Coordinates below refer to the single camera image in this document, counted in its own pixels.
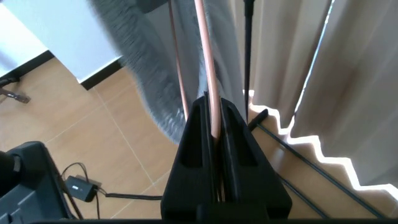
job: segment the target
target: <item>curtain fold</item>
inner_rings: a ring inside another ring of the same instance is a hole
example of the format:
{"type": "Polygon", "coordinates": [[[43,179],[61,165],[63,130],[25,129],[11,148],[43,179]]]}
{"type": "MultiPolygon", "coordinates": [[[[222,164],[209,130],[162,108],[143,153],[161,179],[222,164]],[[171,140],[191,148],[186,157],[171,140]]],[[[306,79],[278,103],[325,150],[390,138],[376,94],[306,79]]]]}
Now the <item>curtain fold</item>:
{"type": "Polygon", "coordinates": [[[396,185],[397,71],[398,1],[336,0],[292,137],[319,135],[325,156],[352,160],[361,185],[396,185]]]}
{"type": "Polygon", "coordinates": [[[330,3],[329,0],[255,2],[253,103],[278,109],[283,128],[294,114],[330,3]]]}

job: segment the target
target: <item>black baseboard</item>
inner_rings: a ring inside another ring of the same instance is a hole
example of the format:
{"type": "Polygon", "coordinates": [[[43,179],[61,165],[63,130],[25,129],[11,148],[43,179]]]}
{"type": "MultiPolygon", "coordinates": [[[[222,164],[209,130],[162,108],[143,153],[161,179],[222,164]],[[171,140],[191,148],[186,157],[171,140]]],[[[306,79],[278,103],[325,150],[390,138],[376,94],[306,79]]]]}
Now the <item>black baseboard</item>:
{"type": "Polygon", "coordinates": [[[1,79],[11,78],[11,77],[20,78],[20,77],[26,75],[26,73],[41,66],[45,62],[48,62],[51,58],[54,58],[54,55],[49,50],[46,50],[45,52],[41,53],[37,57],[33,58],[32,60],[29,60],[25,64],[15,68],[11,72],[5,74],[4,76],[2,76],[0,78],[1,79]]]}
{"type": "Polygon", "coordinates": [[[110,63],[107,67],[104,67],[101,71],[97,72],[96,74],[92,75],[85,81],[81,83],[81,85],[86,89],[89,90],[111,76],[113,73],[117,72],[123,66],[119,63],[119,60],[116,60],[110,63]]]}

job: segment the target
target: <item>gray fabric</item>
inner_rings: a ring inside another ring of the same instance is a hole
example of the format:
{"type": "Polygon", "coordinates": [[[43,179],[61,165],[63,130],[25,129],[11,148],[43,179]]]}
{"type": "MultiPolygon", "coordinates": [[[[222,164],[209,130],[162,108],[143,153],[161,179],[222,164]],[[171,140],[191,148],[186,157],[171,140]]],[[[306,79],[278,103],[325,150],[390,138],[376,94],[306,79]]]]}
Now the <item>gray fabric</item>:
{"type": "MultiPolygon", "coordinates": [[[[134,72],[146,109],[159,129],[175,143],[185,119],[168,4],[138,5],[136,0],[91,0],[99,20],[134,72]]],[[[232,101],[245,117],[238,47],[227,0],[205,1],[206,18],[220,95],[232,101]]],[[[173,1],[182,79],[188,106],[207,91],[205,63],[193,0],[173,1]]]]}

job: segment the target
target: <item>white wall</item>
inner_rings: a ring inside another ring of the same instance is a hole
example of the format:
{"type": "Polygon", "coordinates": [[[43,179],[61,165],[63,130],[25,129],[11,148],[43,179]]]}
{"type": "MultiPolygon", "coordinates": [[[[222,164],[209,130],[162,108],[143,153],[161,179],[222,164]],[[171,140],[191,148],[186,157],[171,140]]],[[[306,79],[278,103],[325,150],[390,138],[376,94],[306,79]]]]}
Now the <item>white wall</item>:
{"type": "Polygon", "coordinates": [[[3,4],[0,4],[0,77],[47,48],[3,4]]]}
{"type": "Polygon", "coordinates": [[[79,82],[119,58],[85,0],[5,0],[4,5],[79,82]]]}

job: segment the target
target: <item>tile floor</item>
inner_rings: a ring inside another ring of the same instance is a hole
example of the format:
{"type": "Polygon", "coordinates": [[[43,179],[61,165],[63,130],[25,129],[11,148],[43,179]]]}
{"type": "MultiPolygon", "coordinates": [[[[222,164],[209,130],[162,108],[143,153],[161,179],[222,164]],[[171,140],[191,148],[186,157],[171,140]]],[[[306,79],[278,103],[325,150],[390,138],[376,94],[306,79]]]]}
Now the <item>tile floor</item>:
{"type": "MultiPolygon", "coordinates": [[[[83,162],[89,178],[101,182],[107,192],[163,194],[177,146],[145,112],[125,68],[86,91],[54,58],[24,76],[19,86],[7,87],[18,87],[32,100],[23,105],[0,96],[0,150],[42,141],[59,170],[72,162],[83,162]]],[[[274,117],[262,124],[277,133],[274,117]]],[[[373,217],[258,128],[252,133],[274,169],[331,217],[373,217]]],[[[317,162],[309,145],[296,148],[317,162]]],[[[340,167],[320,165],[350,186],[340,167]]],[[[72,167],[67,175],[83,173],[72,167]]],[[[320,218],[290,190],[288,193],[293,201],[289,218],[320,218]]],[[[385,192],[357,194],[386,215],[398,216],[397,202],[385,192]]],[[[96,218],[95,202],[76,202],[85,218],[96,218]]],[[[102,218],[160,218],[159,201],[104,198],[100,194],[99,203],[102,218]]]]}

